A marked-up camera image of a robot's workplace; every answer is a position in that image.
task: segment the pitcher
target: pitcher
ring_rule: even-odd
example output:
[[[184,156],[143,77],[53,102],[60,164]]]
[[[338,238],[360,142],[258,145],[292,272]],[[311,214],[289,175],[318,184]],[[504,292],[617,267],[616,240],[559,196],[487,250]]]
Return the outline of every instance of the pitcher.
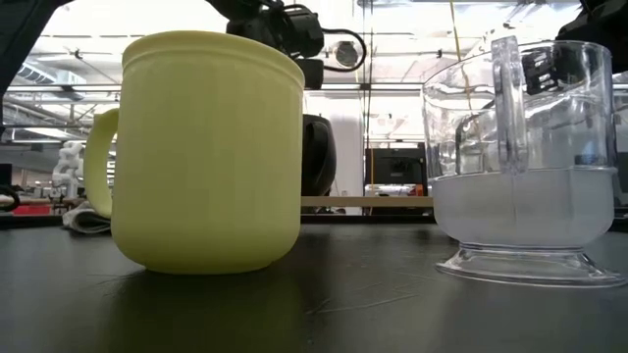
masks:
[[[492,53],[431,77],[423,100],[436,220],[461,242],[441,271],[546,285],[624,282],[582,251],[613,220],[608,50],[499,39]]]
[[[120,250],[170,274],[252,271],[287,253],[299,231],[300,68],[201,31],[143,37],[123,67],[120,111],[95,118],[84,161],[88,199]]]

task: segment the pitcher handle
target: pitcher handle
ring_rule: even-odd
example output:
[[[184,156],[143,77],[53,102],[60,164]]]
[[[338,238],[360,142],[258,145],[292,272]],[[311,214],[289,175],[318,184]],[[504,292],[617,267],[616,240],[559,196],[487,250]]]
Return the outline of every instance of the pitcher handle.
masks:
[[[87,200],[96,213],[111,218],[112,198],[107,183],[107,157],[109,147],[118,131],[118,109],[94,117],[94,125],[87,138],[83,173]]]
[[[515,36],[494,40],[493,80],[497,119],[497,152],[503,173],[528,169],[528,136],[523,109],[525,76]]]

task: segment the table surface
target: table surface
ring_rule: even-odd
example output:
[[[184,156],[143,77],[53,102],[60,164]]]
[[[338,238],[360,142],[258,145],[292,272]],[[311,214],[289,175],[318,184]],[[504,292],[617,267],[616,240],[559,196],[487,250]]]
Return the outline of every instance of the table surface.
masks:
[[[0,231],[0,352],[626,352],[628,286],[442,275],[436,226],[304,226],[268,269],[176,277],[110,236]],[[588,249],[628,273],[628,234]]]

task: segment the mug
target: mug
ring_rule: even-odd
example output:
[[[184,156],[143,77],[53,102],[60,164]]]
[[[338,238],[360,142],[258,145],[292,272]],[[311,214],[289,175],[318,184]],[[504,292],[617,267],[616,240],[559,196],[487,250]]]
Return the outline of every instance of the mug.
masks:
[[[300,68],[203,31],[145,36],[123,68],[120,109],[96,116],[84,158],[87,198],[120,250],[168,274],[253,271],[286,254],[299,231]]]

